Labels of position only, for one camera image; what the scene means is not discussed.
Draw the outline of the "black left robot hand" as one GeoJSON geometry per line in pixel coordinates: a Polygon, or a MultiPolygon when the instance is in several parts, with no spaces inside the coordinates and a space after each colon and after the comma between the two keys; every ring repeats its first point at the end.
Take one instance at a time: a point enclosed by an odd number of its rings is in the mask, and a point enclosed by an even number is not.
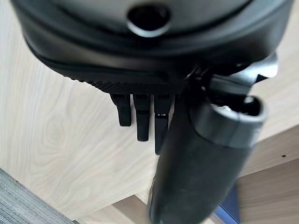
{"type": "Polygon", "coordinates": [[[278,72],[292,0],[14,0],[31,52],[110,95],[137,138],[155,115],[153,224],[199,224],[250,157],[267,113],[252,86],[278,72]]]}

